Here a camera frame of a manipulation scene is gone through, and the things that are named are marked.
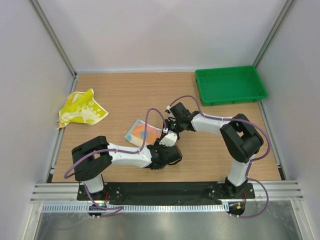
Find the blue polka dot towel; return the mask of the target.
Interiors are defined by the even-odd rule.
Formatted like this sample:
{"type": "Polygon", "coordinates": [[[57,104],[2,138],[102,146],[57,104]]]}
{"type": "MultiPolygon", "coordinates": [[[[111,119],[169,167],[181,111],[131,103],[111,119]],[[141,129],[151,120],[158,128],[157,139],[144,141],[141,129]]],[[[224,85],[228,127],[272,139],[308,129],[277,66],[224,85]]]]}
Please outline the blue polka dot towel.
{"type": "Polygon", "coordinates": [[[137,119],[129,131],[125,134],[124,139],[129,143],[141,147],[145,139],[145,146],[153,145],[158,138],[161,137],[162,130],[151,125],[147,125],[145,130],[145,122],[137,119]]]}

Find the yellow green patterned towel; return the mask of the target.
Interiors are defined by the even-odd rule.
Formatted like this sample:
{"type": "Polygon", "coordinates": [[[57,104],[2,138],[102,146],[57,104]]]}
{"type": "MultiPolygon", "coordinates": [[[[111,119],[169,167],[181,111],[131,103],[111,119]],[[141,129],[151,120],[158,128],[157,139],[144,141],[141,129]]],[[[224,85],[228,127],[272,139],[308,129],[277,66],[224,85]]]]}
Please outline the yellow green patterned towel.
{"type": "Polygon", "coordinates": [[[95,92],[89,88],[86,92],[71,93],[58,114],[58,129],[68,124],[86,124],[93,126],[106,118],[109,113],[94,99],[95,92]]]}

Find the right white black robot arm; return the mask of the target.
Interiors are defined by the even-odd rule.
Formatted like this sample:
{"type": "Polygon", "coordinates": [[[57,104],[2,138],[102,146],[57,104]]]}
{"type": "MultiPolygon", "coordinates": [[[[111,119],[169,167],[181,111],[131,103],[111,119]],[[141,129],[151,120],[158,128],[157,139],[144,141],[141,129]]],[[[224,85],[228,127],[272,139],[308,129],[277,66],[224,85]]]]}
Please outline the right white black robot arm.
{"type": "Polygon", "coordinates": [[[251,161],[264,144],[263,138],[245,115],[222,118],[201,114],[199,111],[182,116],[171,113],[166,124],[176,134],[192,131],[222,136],[232,157],[231,169],[224,182],[225,192],[231,198],[237,198],[243,193],[251,161]]]}

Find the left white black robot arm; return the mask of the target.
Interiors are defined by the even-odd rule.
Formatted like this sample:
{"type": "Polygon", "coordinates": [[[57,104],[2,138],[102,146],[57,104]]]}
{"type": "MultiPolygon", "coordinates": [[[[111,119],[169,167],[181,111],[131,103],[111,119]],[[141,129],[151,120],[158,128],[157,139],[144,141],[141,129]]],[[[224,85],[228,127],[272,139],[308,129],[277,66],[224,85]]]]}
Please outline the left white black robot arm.
{"type": "Polygon", "coordinates": [[[149,144],[142,149],[114,145],[105,136],[95,137],[72,151],[72,167],[65,177],[74,176],[77,182],[84,182],[88,194],[95,200],[101,200],[106,194],[101,173],[110,166],[135,166],[162,169],[174,162],[174,146],[149,144]]]}

